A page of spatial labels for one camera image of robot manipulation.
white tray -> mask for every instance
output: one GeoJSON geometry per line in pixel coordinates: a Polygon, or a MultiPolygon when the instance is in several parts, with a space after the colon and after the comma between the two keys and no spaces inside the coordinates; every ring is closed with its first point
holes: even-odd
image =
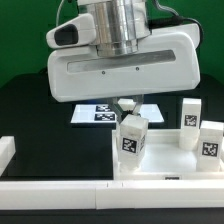
{"type": "Polygon", "coordinates": [[[115,134],[113,131],[115,180],[224,179],[222,169],[220,172],[196,172],[197,151],[179,148],[179,129],[148,130],[145,156],[140,168],[133,172],[120,172],[115,134]]]}

black and white tag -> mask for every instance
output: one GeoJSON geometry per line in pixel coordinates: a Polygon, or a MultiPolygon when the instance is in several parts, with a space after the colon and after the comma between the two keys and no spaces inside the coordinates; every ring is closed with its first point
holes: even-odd
{"type": "Polygon", "coordinates": [[[195,116],[195,115],[185,115],[184,125],[188,126],[188,127],[189,126],[190,127],[196,127],[197,116],[195,116]]]}
{"type": "Polygon", "coordinates": [[[165,176],[165,180],[181,180],[181,176],[165,176]]]}
{"type": "Polygon", "coordinates": [[[218,146],[219,145],[216,143],[203,142],[202,155],[217,157],[218,156],[218,146]]]}
{"type": "Polygon", "coordinates": [[[137,153],[137,141],[128,139],[128,138],[123,138],[122,150],[136,154],[137,153]]]}
{"type": "Polygon", "coordinates": [[[115,121],[114,113],[97,113],[95,114],[94,121],[115,121]]]}
{"type": "Polygon", "coordinates": [[[101,112],[101,113],[113,113],[113,111],[109,108],[108,105],[96,105],[96,112],[101,112]]]}

white cube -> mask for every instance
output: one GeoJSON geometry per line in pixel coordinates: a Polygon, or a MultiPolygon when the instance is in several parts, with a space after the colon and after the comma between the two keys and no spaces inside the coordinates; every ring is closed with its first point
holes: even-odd
{"type": "Polygon", "coordinates": [[[127,115],[120,124],[119,161],[132,168],[139,166],[145,154],[145,140],[148,120],[139,116],[127,115]]]}

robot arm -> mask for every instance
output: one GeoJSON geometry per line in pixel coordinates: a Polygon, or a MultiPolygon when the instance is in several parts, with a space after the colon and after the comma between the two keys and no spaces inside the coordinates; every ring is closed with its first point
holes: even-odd
{"type": "Polygon", "coordinates": [[[50,88],[60,102],[193,89],[197,24],[149,31],[144,0],[78,1],[86,13],[47,34],[50,88]]]}

white plastic border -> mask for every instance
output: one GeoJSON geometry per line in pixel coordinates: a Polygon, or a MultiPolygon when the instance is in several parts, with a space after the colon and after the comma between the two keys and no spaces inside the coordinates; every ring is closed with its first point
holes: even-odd
{"type": "Polygon", "coordinates": [[[224,207],[224,179],[0,182],[1,210],[187,207],[224,207]]]}

